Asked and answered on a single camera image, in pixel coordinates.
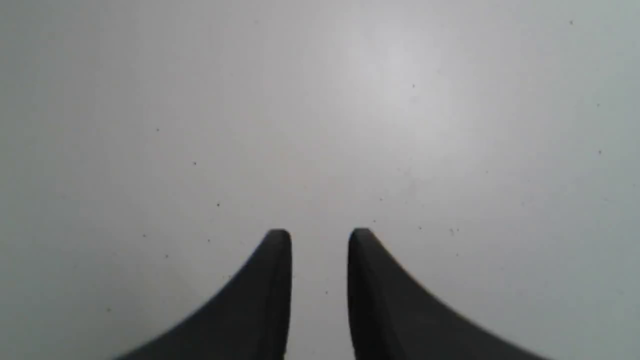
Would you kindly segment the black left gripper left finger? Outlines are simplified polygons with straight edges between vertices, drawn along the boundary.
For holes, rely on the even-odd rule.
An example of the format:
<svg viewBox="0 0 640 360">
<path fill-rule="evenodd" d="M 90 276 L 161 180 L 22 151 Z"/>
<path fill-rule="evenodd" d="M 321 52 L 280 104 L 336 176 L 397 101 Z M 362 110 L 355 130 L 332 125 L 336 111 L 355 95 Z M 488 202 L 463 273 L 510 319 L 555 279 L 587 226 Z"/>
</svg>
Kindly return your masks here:
<svg viewBox="0 0 640 360">
<path fill-rule="evenodd" d="M 292 241 L 268 231 L 242 268 L 197 311 L 123 360 L 283 360 L 291 316 Z"/>
</svg>

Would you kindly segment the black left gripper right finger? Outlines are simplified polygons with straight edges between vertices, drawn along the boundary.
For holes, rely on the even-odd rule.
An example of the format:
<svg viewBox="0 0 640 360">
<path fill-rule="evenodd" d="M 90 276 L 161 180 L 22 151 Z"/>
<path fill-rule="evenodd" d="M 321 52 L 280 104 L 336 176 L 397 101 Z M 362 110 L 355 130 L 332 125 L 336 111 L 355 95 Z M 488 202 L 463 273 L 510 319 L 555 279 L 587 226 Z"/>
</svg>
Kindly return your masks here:
<svg viewBox="0 0 640 360">
<path fill-rule="evenodd" d="M 439 301 L 368 228 L 347 255 L 349 328 L 357 360 L 539 360 Z"/>
</svg>

